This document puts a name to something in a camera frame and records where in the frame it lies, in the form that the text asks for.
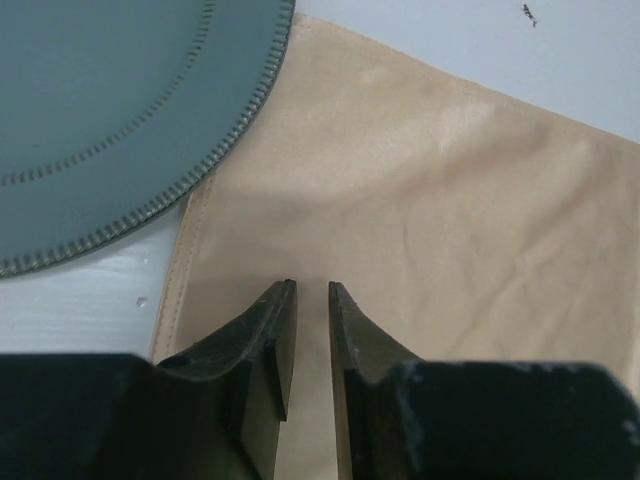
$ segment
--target teal plate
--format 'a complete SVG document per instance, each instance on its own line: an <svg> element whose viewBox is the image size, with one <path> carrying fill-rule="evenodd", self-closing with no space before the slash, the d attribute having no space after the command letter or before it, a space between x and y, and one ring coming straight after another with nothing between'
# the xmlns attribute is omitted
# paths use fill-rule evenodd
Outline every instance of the teal plate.
<svg viewBox="0 0 640 480"><path fill-rule="evenodd" d="M273 86L294 0L0 4L0 277L87 253L189 193Z"/></svg>

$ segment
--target charger plate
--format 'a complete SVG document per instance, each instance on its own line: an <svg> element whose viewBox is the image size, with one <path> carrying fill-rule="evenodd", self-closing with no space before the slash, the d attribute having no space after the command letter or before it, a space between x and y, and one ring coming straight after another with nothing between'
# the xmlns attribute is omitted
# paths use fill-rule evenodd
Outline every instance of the charger plate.
<svg viewBox="0 0 640 480"><path fill-rule="evenodd" d="M144 225L266 100L294 0L0 3L0 277Z"/></svg>

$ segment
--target white surface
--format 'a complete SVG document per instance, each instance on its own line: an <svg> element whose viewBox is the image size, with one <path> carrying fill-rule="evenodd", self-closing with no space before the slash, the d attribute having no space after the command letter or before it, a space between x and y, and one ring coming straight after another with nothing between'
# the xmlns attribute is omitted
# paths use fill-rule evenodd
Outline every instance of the white surface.
<svg viewBox="0 0 640 480"><path fill-rule="evenodd" d="M528 5L536 28L515 0L298 0L298 11L640 142L640 2ZM0 351L146 356L179 221L176 209L94 254L1 281Z"/></svg>

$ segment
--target beige cloth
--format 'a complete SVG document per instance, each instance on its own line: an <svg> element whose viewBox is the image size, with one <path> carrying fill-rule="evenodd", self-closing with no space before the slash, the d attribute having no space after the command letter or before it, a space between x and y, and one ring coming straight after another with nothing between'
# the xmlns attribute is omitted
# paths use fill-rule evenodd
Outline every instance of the beige cloth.
<svg viewBox="0 0 640 480"><path fill-rule="evenodd" d="M189 201L153 358L297 279L287 480L337 478L330 280L426 359L590 360L638 397L639 158L640 145L297 17L264 110Z"/></svg>

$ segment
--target round plate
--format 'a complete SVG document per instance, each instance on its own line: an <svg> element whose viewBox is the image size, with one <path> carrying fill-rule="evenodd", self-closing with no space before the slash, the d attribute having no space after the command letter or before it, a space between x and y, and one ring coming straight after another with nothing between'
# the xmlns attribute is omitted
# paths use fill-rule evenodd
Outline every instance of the round plate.
<svg viewBox="0 0 640 480"><path fill-rule="evenodd" d="M117 239L216 167L267 98L294 0L0 8L0 277Z"/></svg>

